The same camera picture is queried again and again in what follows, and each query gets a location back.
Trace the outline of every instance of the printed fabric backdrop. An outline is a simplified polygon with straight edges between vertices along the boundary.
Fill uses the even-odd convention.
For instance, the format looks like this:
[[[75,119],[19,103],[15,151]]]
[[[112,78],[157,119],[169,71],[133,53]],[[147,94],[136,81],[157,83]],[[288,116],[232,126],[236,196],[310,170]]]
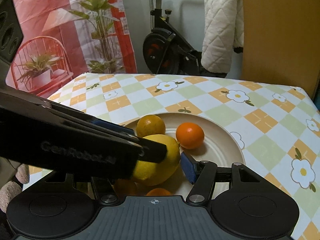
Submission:
[[[122,0],[14,0],[24,40],[7,75],[47,98],[82,73],[136,73]]]

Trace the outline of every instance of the brown wooden panel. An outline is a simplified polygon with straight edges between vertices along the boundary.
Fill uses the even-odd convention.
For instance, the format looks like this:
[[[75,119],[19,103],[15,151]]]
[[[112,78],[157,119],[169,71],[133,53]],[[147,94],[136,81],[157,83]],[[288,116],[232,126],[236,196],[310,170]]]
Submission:
[[[320,0],[243,0],[241,79],[302,87],[320,77]]]

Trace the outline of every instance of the floral tablecloth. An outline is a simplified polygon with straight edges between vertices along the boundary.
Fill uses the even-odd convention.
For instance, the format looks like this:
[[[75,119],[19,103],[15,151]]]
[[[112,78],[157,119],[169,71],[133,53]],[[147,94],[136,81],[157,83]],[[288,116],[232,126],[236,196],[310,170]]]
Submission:
[[[125,124],[146,114],[185,112],[223,126],[246,165],[292,196],[292,234],[320,239],[320,114],[304,90],[248,81],[152,74],[84,73],[50,100]],[[48,171],[31,167],[31,183]]]

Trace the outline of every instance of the quilted fabric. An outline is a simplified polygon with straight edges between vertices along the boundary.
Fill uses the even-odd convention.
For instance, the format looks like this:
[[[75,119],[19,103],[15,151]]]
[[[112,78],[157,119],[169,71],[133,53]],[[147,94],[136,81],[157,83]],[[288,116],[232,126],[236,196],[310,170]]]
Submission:
[[[242,0],[204,0],[205,28],[202,66],[228,73],[233,48],[244,45]]]

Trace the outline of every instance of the exercise bike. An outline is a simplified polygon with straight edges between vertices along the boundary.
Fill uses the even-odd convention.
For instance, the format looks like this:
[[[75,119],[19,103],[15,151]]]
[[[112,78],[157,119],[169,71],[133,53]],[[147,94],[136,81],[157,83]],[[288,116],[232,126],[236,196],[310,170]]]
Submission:
[[[192,76],[225,77],[224,73],[211,73],[201,65],[200,51],[195,50],[187,40],[169,23],[171,10],[164,10],[162,0],[156,0],[156,7],[150,11],[151,33],[143,42],[143,57],[153,74],[182,74]]]

